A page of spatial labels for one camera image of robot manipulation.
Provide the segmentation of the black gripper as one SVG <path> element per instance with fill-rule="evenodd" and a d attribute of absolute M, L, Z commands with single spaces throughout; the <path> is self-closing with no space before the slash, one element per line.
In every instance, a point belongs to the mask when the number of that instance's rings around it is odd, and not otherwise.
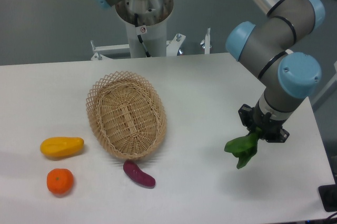
<path fill-rule="evenodd" d="M 283 128 L 285 120 L 274 120 L 272 114 L 261 111 L 258 104 L 250 107 L 243 104 L 238 110 L 242 125 L 248 130 L 248 135 L 257 134 L 258 139 L 271 143 L 284 143 L 289 137 L 289 132 Z"/>

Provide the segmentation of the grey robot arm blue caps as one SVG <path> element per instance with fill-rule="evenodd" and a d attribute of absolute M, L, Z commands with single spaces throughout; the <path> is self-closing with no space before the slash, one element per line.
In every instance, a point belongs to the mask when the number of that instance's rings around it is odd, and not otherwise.
<path fill-rule="evenodd" d="M 242 124 L 267 142 L 285 142 L 283 124 L 311 96 L 322 76 L 320 64 L 288 49 L 317 29 L 325 19 L 320 0 L 253 0 L 267 21 L 243 22 L 228 36 L 226 50 L 253 74 L 265 91 L 254 107 L 239 110 Z"/>

